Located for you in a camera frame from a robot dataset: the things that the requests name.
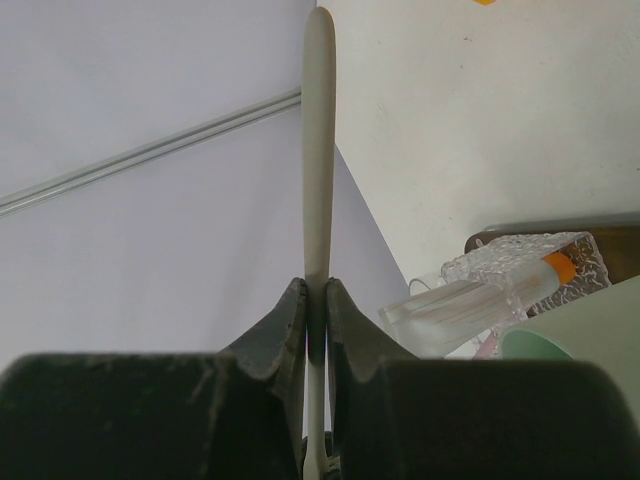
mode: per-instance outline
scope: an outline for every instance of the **textured glass block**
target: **textured glass block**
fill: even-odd
[[[477,357],[495,356],[500,333],[507,326],[528,318],[521,299],[513,289],[515,273],[528,263],[554,252],[561,252],[571,259],[576,267],[576,277],[553,295],[533,305],[532,314],[551,310],[611,285],[596,242],[588,232],[507,235],[442,266],[442,277],[447,283],[467,280],[499,286],[513,311],[513,318],[493,327],[488,339],[474,339]]]

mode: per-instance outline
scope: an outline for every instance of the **white surface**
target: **white surface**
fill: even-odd
[[[0,196],[300,85],[311,0],[3,0]]]
[[[36,351],[216,351],[303,273],[299,109],[0,221],[0,369]],[[406,283],[336,159],[331,274]]]
[[[336,142],[409,280],[488,225],[640,210],[637,0],[322,0]]]

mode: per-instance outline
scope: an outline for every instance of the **green object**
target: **green object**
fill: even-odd
[[[514,325],[504,359],[582,360],[618,385],[640,426],[640,276]]]

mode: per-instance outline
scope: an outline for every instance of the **orange cap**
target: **orange cap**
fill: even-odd
[[[551,265],[556,271],[560,285],[565,285],[575,278],[576,266],[566,255],[556,252],[547,255],[542,260]]]

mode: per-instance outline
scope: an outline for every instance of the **metal rail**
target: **metal rail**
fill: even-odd
[[[250,125],[300,104],[300,89],[224,115],[210,122],[183,130],[128,152],[107,158],[52,180],[0,198],[0,217],[89,183],[122,172],[196,143]]]

